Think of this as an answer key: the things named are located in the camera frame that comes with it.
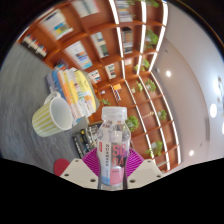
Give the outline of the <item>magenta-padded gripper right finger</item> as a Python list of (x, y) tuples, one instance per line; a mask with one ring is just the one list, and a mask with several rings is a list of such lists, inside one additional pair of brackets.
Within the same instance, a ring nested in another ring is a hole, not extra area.
[(138, 152), (131, 149), (125, 166), (128, 189), (141, 188), (162, 177), (162, 172), (151, 159), (144, 159)]

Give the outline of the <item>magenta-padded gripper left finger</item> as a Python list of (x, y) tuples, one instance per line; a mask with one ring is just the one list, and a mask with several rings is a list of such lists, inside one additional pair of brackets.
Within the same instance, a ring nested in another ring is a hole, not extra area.
[(99, 175), (100, 163), (97, 149), (93, 149), (82, 159), (74, 159), (60, 177), (83, 188), (97, 189)]

